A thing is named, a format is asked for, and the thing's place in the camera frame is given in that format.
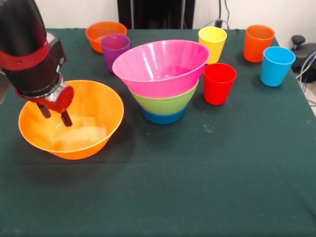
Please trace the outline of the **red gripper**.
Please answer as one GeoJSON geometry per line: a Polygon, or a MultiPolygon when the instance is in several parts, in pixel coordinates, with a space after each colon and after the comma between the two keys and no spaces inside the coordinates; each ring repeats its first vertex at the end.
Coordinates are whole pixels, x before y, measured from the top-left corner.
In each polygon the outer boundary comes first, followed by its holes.
{"type": "Polygon", "coordinates": [[[37,104],[39,110],[45,118],[50,118],[49,110],[61,113],[62,122],[66,127],[72,126],[71,118],[66,111],[74,98],[74,89],[70,85],[60,85],[53,92],[40,97],[26,97],[20,94],[17,89],[14,92],[22,99],[37,104]]]}

